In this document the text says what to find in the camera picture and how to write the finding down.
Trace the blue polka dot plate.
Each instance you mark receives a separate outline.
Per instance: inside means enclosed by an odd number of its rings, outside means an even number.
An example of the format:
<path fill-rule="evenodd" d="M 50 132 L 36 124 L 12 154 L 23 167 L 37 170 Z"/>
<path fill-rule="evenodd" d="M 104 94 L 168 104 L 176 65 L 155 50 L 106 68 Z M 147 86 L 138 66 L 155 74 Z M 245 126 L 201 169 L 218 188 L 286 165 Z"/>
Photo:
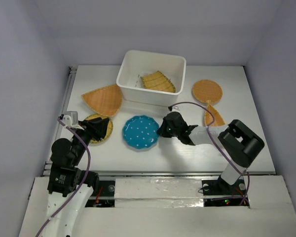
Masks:
<path fill-rule="evenodd" d="M 159 124 L 152 117 L 146 115 L 133 116 L 127 120 L 122 129 L 122 138 L 131 148 L 150 149 L 159 138 L 157 130 Z"/>

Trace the green-trimmed square bamboo tray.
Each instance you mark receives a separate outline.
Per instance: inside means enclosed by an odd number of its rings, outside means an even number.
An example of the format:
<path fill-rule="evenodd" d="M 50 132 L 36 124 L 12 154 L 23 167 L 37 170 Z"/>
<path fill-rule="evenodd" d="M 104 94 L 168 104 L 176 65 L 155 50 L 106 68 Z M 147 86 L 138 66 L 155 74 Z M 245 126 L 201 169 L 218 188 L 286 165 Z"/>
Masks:
<path fill-rule="evenodd" d="M 170 93 L 176 92 L 176 88 L 171 80 L 160 71 L 141 77 L 141 82 L 145 89 Z"/>

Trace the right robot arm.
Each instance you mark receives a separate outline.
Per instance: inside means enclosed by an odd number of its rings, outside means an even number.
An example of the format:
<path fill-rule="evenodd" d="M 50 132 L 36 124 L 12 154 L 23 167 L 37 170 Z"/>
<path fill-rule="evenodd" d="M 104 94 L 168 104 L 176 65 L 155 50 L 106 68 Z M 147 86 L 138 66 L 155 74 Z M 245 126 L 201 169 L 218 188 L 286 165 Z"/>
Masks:
<path fill-rule="evenodd" d="M 178 112 L 163 118 L 157 134 L 164 138 L 176 137 L 190 146 L 212 144 L 227 159 L 227 167 L 216 180 L 203 182 L 201 193 L 207 196 L 232 195 L 239 186 L 239 179 L 247 174 L 265 146 L 263 140 L 238 119 L 228 125 L 205 127 L 188 125 Z"/>

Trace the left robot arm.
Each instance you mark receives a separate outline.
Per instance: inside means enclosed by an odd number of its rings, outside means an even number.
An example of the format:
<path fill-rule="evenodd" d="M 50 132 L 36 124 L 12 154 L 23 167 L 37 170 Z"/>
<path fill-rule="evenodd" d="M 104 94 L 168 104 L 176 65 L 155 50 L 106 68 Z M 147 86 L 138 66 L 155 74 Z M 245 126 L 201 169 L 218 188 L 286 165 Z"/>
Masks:
<path fill-rule="evenodd" d="M 51 147 L 51 169 L 47 185 L 46 220 L 38 237 L 71 237 L 91 195 L 99 190 L 99 175 L 90 171 L 92 140 L 100 141 L 107 133 L 109 118 L 79 121 L 77 112 L 57 118 L 73 134 L 72 139 L 59 138 Z"/>

